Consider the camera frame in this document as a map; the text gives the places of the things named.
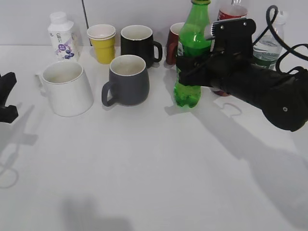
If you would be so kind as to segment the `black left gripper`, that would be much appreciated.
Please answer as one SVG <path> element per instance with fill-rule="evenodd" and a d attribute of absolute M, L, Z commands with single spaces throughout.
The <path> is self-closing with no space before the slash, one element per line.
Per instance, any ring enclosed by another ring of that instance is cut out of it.
<path fill-rule="evenodd" d="M 15 105 L 6 106 L 6 101 L 16 83 L 14 72 L 9 72 L 0 77 L 0 121 L 2 123 L 11 124 L 18 117 Z"/>

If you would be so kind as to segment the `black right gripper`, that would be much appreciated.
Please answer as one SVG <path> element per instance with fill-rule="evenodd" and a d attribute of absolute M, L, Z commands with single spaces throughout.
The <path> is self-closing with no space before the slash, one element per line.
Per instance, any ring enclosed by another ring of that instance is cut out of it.
<path fill-rule="evenodd" d="M 213 86 L 260 109 L 274 126 L 297 131 L 308 121 L 308 71 L 280 74 L 240 55 L 178 56 L 179 83 Z"/>

